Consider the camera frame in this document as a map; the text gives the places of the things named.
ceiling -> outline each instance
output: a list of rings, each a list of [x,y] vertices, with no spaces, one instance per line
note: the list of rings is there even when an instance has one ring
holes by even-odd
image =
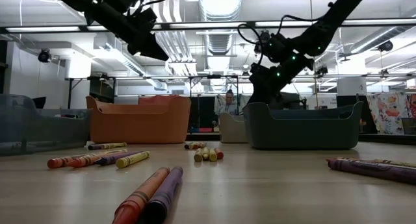
[[[284,14],[292,14],[301,18],[314,18],[323,15],[327,10],[327,4],[335,0],[242,0],[240,20],[280,20]],[[180,0],[180,14],[183,21],[195,22],[200,20],[200,12],[197,0]],[[406,12],[416,7],[414,0],[364,0],[353,13],[351,19],[371,18],[402,18]],[[78,12],[72,10],[57,0],[0,0],[0,27],[10,26],[40,26],[40,25],[84,25],[85,20]],[[331,45],[347,46],[362,40],[370,33],[377,31],[379,27],[346,27],[342,28],[334,37]],[[304,29],[282,29],[281,33],[286,37],[300,35]],[[243,35],[256,41],[255,35],[249,30],[242,30]],[[97,46],[90,47],[85,41],[90,41],[97,36],[105,36],[109,33],[66,33],[66,34],[23,34],[23,43],[32,42],[71,42],[87,50],[94,55],[96,61],[92,65],[93,71],[104,71],[126,75],[127,68],[117,60],[102,53]],[[202,35],[197,31],[185,31],[187,43],[192,57],[196,60],[196,70],[203,74],[207,71],[206,51]],[[416,28],[413,28],[391,40],[395,45],[393,52],[384,53],[380,60],[377,51],[367,51],[360,55],[366,61],[366,72],[378,72],[381,67],[390,66],[416,56],[416,47],[412,44],[416,41]],[[328,52],[323,61],[330,71],[335,71],[335,53]],[[135,62],[140,64],[146,75],[169,75],[165,70],[163,61],[134,56]],[[263,59],[264,66],[273,66],[267,58]],[[229,73],[241,74],[243,65],[256,61],[252,45],[245,42],[238,35],[233,42],[231,50]],[[416,65],[403,67],[406,70],[398,70],[395,73],[411,72]]]

purple crayon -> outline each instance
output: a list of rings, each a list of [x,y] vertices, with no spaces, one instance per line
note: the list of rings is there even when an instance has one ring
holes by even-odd
[[[177,185],[182,181],[182,167],[174,167],[149,200],[143,211],[144,223],[161,224],[169,213]]]
[[[128,153],[122,153],[122,154],[117,154],[117,155],[113,155],[113,156],[103,156],[102,158],[96,160],[94,162],[94,165],[100,165],[100,166],[107,166],[107,165],[111,165],[116,163],[117,159],[126,157],[126,156],[131,156],[131,155],[135,155],[137,153],[141,153],[143,151],[140,152],[128,152]]]
[[[366,175],[379,179],[416,184],[416,169],[402,166],[390,166],[375,162],[349,161],[344,159],[329,159],[327,161],[328,166],[333,170]]]

dark gray bin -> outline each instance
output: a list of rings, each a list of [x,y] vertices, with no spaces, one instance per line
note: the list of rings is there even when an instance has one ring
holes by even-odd
[[[60,115],[78,118],[62,118]],[[37,110],[32,99],[0,94],[0,155],[82,147],[90,110]]]
[[[327,110],[270,110],[264,103],[243,108],[248,143],[255,149],[351,149],[358,143],[363,103]]]

security camera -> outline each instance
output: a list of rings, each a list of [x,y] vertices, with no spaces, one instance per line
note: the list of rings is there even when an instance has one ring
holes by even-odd
[[[38,56],[39,62],[49,63],[51,62],[51,59],[52,59],[52,56],[49,53],[49,49],[42,49],[42,51],[40,52]]]

wooden table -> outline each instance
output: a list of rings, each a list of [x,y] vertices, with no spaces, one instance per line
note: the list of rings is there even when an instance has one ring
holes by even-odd
[[[349,151],[255,151],[221,145],[222,161],[194,163],[182,145],[131,146],[151,158],[125,169],[48,170],[72,149],[0,158],[0,222],[111,223],[117,206],[161,166],[182,166],[166,223],[405,224],[416,221],[416,186],[331,171],[325,158],[416,161],[416,147],[360,143]]]

